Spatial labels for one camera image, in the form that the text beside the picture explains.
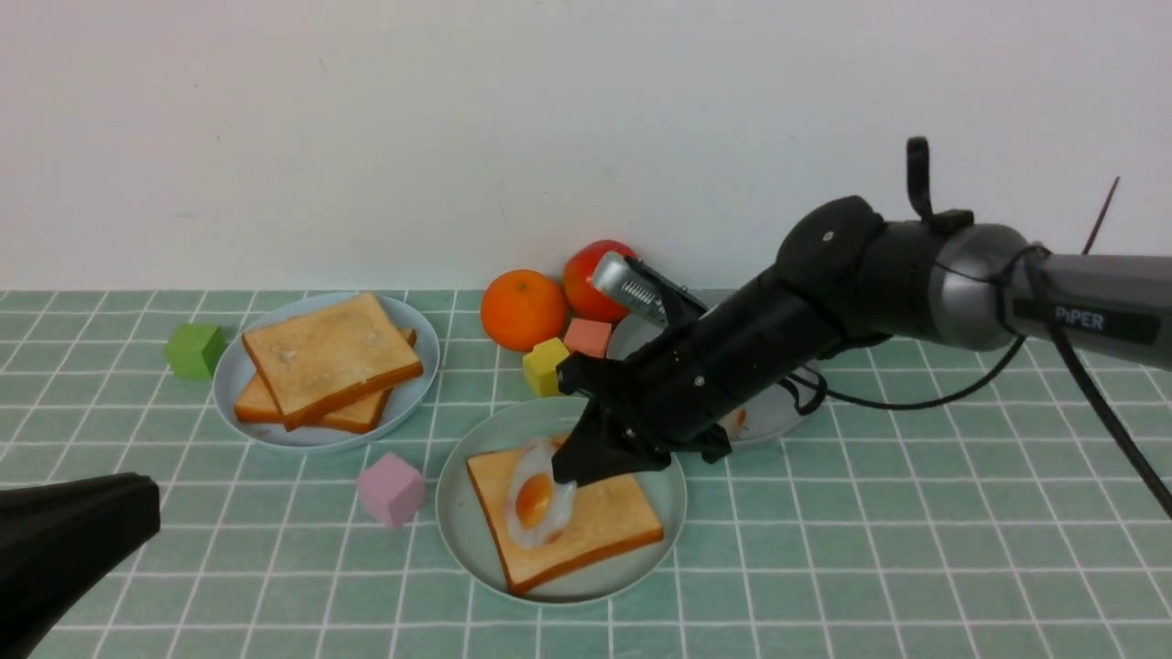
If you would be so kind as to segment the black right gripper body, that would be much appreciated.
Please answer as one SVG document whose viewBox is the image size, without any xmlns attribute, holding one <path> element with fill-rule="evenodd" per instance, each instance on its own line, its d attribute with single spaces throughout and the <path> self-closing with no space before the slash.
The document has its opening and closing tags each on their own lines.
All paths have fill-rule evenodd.
<svg viewBox="0 0 1172 659">
<path fill-rule="evenodd" d="M 714 462 L 730 451 L 722 417 L 841 339 L 822 310 L 766 271 L 699 319 L 675 312 L 669 327 L 624 360 L 570 355 L 559 383 L 657 448 Z"/>
</svg>

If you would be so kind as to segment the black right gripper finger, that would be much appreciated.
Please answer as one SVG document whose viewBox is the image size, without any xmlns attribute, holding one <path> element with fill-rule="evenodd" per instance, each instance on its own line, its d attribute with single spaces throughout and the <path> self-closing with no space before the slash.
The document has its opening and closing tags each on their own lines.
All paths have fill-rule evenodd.
<svg viewBox="0 0 1172 659">
<path fill-rule="evenodd" d="M 557 483 L 586 487 L 626 474 L 661 471 L 672 464 L 672 454 L 640 437 L 599 402 L 590 402 L 551 464 Z"/>
</svg>

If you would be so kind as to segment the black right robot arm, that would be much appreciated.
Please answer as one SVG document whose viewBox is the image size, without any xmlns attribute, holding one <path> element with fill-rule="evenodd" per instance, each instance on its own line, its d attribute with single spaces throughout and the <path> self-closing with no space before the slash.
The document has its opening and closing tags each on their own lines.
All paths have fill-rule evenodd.
<svg viewBox="0 0 1172 659">
<path fill-rule="evenodd" d="M 857 196 L 800 220 L 774 265 L 713 308 L 663 286 L 668 325 L 616 362 L 558 367 L 590 403 L 552 460 L 559 483 L 661 470 L 675 453 L 708 463 L 732 446 L 741 405 L 809 362 L 901 337 L 995 351 L 1051 330 L 1074 349 L 1168 371 L 1168 257 L 1050 254 L 1017 230 L 883 220 Z"/>
</svg>

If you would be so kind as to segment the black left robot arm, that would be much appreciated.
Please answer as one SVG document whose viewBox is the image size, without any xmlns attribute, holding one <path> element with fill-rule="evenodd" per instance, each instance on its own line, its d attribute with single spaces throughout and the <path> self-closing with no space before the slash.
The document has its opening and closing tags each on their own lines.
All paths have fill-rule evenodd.
<svg viewBox="0 0 1172 659">
<path fill-rule="evenodd" d="M 134 473 L 1 492 L 1 655 L 33 654 L 161 521 L 159 485 Z"/>
</svg>

